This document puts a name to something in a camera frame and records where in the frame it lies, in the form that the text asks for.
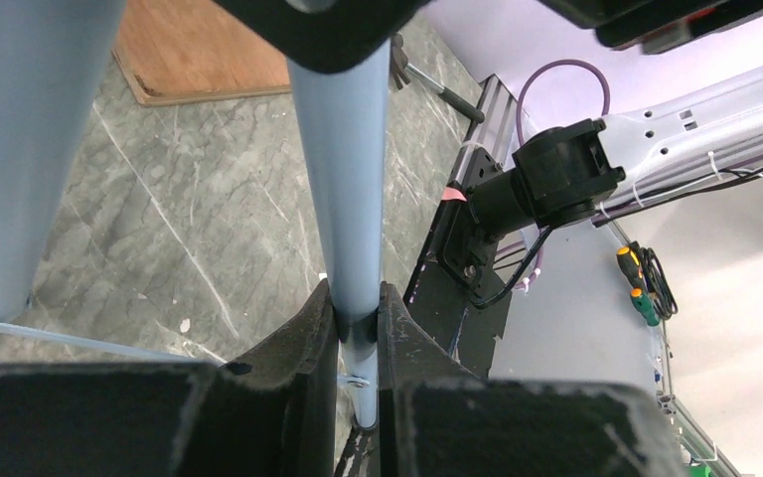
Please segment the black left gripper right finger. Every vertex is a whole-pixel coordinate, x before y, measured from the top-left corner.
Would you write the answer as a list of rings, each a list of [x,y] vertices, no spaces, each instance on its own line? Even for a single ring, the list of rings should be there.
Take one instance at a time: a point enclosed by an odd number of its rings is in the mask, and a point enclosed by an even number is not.
[[[681,476],[668,422],[615,383],[482,380],[381,286],[381,476]]]

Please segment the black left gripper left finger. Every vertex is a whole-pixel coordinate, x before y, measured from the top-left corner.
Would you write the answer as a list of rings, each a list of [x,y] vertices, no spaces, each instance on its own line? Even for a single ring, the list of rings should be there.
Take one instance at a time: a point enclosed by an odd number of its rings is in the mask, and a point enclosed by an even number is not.
[[[329,476],[328,284],[241,356],[0,364],[0,476]]]

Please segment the light blue music stand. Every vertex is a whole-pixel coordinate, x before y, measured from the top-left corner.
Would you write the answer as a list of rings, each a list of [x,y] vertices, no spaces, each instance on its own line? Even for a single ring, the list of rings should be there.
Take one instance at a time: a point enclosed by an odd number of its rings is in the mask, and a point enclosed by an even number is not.
[[[121,1],[0,1],[0,332],[16,323],[122,19]],[[225,1],[285,55],[359,427],[377,425],[390,39],[416,1]]]

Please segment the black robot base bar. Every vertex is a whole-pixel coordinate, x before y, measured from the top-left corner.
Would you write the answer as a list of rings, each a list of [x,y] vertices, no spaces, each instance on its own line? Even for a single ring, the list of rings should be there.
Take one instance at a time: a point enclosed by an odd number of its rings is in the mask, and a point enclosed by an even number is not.
[[[485,378],[504,335],[511,298],[487,308],[478,304],[506,285],[494,269],[501,239],[533,219],[520,208],[510,173],[482,147],[461,155],[450,186],[464,198],[440,202],[403,300],[441,348]],[[469,204],[468,198],[475,202]]]

